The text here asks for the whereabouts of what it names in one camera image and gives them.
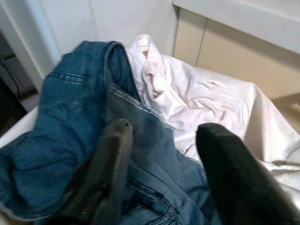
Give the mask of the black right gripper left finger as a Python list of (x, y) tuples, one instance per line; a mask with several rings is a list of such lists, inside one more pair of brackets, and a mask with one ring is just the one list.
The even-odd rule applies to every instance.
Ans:
[(119, 224), (132, 145), (128, 120), (108, 123), (94, 153), (74, 172), (60, 209), (45, 224)]

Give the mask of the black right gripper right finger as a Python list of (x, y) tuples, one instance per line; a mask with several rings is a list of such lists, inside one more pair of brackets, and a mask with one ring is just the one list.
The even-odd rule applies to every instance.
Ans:
[(220, 124), (204, 123), (196, 147), (224, 225), (298, 225), (291, 199), (243, 141)]

